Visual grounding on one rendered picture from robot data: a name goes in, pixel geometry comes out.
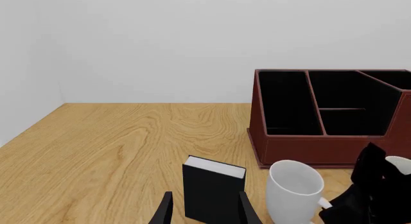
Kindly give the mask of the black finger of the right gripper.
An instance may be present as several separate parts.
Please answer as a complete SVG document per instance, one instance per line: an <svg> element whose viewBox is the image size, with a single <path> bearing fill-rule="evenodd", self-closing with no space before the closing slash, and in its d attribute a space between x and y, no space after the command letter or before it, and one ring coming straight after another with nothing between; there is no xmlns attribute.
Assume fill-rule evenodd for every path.
<svg viewBox="0 0 411 224"><path fill-rule="evenodd" d="M368 189L383 177L383 161L386 152L372 142L360 152L354 166L351 181L361 189Z"/></svg>
<svg viewBox="0 0 411 224"><path fill-rule="evenodd" d="M372 224L369 196L357 185L351 185L330 203L330 208L319 212L324 224Z"/></svg>

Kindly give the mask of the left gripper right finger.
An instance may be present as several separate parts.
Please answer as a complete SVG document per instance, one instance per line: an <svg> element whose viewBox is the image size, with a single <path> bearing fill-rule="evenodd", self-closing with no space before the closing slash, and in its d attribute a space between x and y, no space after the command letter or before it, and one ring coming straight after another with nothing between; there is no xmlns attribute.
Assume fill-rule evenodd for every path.
<svg viewBox="0 0 411 224"><path fill-rule="evenodd" d="M245 191L239 192L238 215L240 224L262 224Z"/></svg>

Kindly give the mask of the black book with white pages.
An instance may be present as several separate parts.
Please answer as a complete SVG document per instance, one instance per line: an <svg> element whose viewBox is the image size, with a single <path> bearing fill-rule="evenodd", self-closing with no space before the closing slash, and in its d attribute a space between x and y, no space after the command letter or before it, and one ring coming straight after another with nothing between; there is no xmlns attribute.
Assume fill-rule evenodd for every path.
<svg viewBox="0 0 411 224"><path fill-rule="evenodd" d="M240 224L246 168L190 155L182 164L184 214L206 224Z"/></svg>

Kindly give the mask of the white mug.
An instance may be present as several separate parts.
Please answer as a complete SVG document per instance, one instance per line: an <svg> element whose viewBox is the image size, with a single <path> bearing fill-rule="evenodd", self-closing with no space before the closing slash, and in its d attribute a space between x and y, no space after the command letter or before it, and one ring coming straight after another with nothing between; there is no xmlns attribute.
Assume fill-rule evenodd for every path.
<svg viewBox="0 0 411 224"><path fill-rule="evenodd" d="M314 224L318 207L332 207L323 190L323 178L310 166L294 160L275 162L265 192L268 213L275 224Z"/></svg>

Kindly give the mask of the red-brown desk caddy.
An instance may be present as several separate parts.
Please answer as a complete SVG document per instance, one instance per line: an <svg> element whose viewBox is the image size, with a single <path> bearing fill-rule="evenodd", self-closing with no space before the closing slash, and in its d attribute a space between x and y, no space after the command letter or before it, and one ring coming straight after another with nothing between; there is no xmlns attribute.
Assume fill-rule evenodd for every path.
<svg viewBox="0 0 411 224"><path fill-rule="evenodd" d="M247 131L261 168L351 168L369 143L411 158L411 71L258 69Z"/></svg>

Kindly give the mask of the small pale flat plate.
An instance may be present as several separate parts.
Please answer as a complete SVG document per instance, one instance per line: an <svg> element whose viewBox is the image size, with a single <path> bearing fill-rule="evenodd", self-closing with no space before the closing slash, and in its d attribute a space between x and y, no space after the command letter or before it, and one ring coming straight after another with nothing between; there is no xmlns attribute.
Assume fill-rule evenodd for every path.
<svg viewBox="0 0 411 224"><path fill-rule="evenodd" d="M385 160L397 167L404 175L411 175L411 160L399 156L386 156Z"/></svg>

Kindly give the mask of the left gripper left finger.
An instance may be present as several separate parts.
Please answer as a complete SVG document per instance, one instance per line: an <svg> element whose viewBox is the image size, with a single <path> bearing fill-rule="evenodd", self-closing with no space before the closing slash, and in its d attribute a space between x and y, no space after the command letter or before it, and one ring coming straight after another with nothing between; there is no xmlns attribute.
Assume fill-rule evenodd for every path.
<svg viewBox="0 0 411 224"><path fill-rule="evenodd" d="M173 194L171 191L165 192L161 203L150 220L150 224L170 224L173 214Z"/></svg>

